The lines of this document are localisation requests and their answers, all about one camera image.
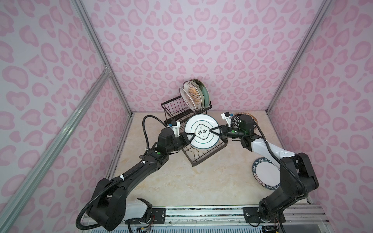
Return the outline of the white plate blue clover outline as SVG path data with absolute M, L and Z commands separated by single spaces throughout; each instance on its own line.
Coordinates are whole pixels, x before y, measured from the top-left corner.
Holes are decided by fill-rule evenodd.
M 185 125 L 186 133 L 195 133 L 196 137 L 191 145 L 198 149 L 210 149 L 214 147 L 218 141 L 219 136 L 212 134 L 209 130 L 217 127 L 217 121 L 205 114 L 192 116 Z

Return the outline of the black wire dish rack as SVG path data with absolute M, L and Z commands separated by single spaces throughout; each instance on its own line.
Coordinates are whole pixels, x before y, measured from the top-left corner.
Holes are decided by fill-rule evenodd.
M 165 112 L 165 123 L 172 121 L 181 123 L 179 132 L 186 132 L 191 141 L 183 153 L 193 167 L 206 161 L 227 146 L 218 134 L 220 129 L 217 121 L 208 115 L 212 108 L 210 104 L 203 110 L 191 110 L 181 96 L 175 97 L 161 104 Z

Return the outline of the teal plate with flower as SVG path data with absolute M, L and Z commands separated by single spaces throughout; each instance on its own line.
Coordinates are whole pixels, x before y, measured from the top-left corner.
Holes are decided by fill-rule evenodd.
M 204 102 L 205 102 L 205 108 L 209 107 L 210 105 L 210 96 L 209 96 L 209 92 L 208 92 L 208 89 L 206 88 L 206 86 L 201 82 L 199 81 L 199 87 L 204 95 Z

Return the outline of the small orange sunburst plate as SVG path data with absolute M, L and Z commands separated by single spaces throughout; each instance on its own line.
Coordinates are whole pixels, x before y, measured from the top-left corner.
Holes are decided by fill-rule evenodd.
M 196 111 L 197 108 L 196 108 L 195 103 L 193 102 L 191 96 L 183 88 L 179 88 L 179 93 L 180 93 L 182 99 L 184 100 L 185 104 L 187 105 L 187 107 L 191 111 Z

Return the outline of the large orange sunburst plate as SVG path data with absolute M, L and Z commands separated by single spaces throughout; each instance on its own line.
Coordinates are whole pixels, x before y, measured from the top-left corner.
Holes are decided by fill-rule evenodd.
M 197 110 L 202 110 L 204 107 L 202 91 L 198 89 L 196 84 L 191 81 L 186 81 L 183 83 L 183 89 L 191 96 Z

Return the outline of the cream plate red berries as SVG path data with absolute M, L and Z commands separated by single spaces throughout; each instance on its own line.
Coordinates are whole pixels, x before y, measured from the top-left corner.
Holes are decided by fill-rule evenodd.
M 189 80 L 189 95 L 192 97 L 198 110 L 203 110 L 210 104 L 209 93 L 206 86 L 198 79 Z

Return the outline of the white plate dark lettered rim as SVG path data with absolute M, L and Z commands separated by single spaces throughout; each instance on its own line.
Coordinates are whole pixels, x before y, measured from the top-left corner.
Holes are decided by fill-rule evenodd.
M 252 173 L 256 181 L 268 190 L 279 188 L 280 169 L 267 158 L 257 158 L 252 165 Z

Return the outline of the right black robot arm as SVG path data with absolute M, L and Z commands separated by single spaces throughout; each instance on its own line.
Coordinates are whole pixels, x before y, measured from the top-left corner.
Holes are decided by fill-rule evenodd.
M 250 114 L 221 115 L 227 123 L 217 127 L 217 136 L 226 142 L 229 138 L 239 141 L 244 149 L 270 160 L 279 170 L 279 186 L 258 205 L 258 217 L 264 222 L 281 220 L 283 211 L 308 198 L 318 189 L 319 181 L 305 153 L 287 151 L 269 142 L 257 120 Z

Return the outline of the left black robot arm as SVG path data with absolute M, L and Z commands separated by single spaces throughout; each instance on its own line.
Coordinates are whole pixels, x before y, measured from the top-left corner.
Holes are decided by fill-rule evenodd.
M 98 227 L 114 230 L 128 211 L 126 199 L 132 190 L 164 166 L 173 152 L 189 145 L 195 137 L 194 133 L 186 132 L 176 137 L 171 128 L 162 129 L 158 141 L 146 151 L 140 162 L 120 176 L 98 182 L 91 200 L 79 213 L 76 226 L 80 230 Z

